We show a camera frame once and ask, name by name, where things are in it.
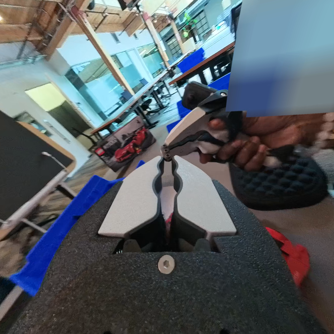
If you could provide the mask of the black honeycomb cushion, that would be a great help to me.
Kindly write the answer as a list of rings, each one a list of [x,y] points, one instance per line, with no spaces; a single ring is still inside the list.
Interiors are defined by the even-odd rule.
[[[275,211],[303,208],[328,196],[327,178],[310,157],[291,156],[276,168],[247,172],[229,164],[235,196],[248,208]]]

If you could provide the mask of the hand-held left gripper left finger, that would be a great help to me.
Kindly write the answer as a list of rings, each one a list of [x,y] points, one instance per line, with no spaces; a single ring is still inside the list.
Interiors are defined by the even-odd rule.
[[[98,234],[108,237],[130,236],[158,218],[161,213],[163,172],[164,158],[161,156],[132,171],[123,180]]]

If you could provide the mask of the person's right hand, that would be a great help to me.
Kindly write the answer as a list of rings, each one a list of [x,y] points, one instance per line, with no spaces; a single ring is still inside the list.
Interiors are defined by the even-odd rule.
[[[258,171],[264,165],[269,148],[262,144],[257,136],[245,140],[234,140],[222,146],[216,158],[229,160],[233,158],[234,164],[246,171]]]

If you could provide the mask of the large blue plastic bin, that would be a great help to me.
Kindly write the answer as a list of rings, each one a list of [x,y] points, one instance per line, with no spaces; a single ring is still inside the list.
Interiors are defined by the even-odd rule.
[[[70,229],[78,219],[123,178],[107,181],[92,176],[61,215],[43,234],[26,257],[26,264],[18,273],[9,277],[9,282],[19,286],[30,296],[35,296],[41,287],[48,267]]]

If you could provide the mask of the red lego car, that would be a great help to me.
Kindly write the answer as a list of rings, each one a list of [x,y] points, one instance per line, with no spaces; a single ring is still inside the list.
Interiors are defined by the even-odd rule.
[[[301,287],[311,270],[307,248],[293,244],[286,236],[272,228],[266,227],[266,230],[278,244],[295,285]]]

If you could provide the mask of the green potted plant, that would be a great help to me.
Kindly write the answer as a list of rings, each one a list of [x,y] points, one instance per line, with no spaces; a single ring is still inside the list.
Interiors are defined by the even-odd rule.
[[[190,14],[186,11],[183,16],[182,24],[180,30],[181,39],[183,41],[193,39],[195,43],[197,43],[197,27],[196,27],[197,20],[193,19]]]

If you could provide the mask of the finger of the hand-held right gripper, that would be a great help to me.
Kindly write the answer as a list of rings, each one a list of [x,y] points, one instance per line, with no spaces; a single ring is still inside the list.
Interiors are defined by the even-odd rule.
[[[198,150],[202,153],[211,154],[215,148],[214,141],[215,138],[210,133],[195,133],[176,143],[169,144],[170,155],[183,156]]]
[[[168,134],[163,144],[163,152],[171,152],[196,141],[206,133],[208,114],[200,107],[188,113]]]

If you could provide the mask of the person's right forearm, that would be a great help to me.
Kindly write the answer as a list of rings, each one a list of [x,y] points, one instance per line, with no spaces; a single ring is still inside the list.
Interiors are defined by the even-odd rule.
[[[267,140],[270,148],[309,145],[321,131],[325,113],[276,116],[278,129]]]

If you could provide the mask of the long wooden desk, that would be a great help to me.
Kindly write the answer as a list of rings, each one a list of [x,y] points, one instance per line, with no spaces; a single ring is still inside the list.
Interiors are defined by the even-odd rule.
[[[168,83],[168,85],[177,84],[178,87],[182,85],[186,80],[190,79],[191,77],[194,77],[195,75],[199,75],[201,79],[201,83],[204,85],[207,85],[206,78],[204,76],[203,71],[210,66],[215,66],[223,61],[223,57],[226,57],[230,55],[235,47],[235,42],[230,43],[223,49],[219,50],[215,54],[211,55],[210,57],[204,59],[191,69],[187,70],[185,73],[182,73],[175,77],[172,81]]]
[[[157,76],[152,82],[143,86],[135,95],[133,95],[125,104],[123,104],[118,110],[116,110],[109,118],[107,118],[98,128],[95,128],[90,132],[91,135],[98,133],[100,131],[106,130],[109,128],[109,125],[112,124],[115,120],[119,119],[126,111],[131,110],[135,107],[137,102],[141,100],[144,94],[148,94],[153,86],[156,85],[159,81],[161,81],[166,75],[168,75],[168,70],[162,72],[159,76]]]

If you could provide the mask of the black desk with white legs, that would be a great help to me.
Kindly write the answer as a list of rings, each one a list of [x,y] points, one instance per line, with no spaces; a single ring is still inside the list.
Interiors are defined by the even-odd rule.
[[[61,188],[75,166],[75,157],[55,141],[1,112],[1,239]]]

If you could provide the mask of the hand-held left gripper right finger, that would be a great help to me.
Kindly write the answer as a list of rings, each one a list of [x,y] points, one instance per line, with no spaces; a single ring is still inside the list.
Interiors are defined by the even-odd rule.
[[[180,156],[172,158],[174,176],[173,217],[183,239],[234,236],[236,227],[212,179]]]

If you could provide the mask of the black lego set box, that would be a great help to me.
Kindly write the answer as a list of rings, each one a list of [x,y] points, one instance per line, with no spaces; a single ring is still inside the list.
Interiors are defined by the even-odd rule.
[[[93,152],[114,172],[128,165],[156,142],[140,116],[98,141]]]

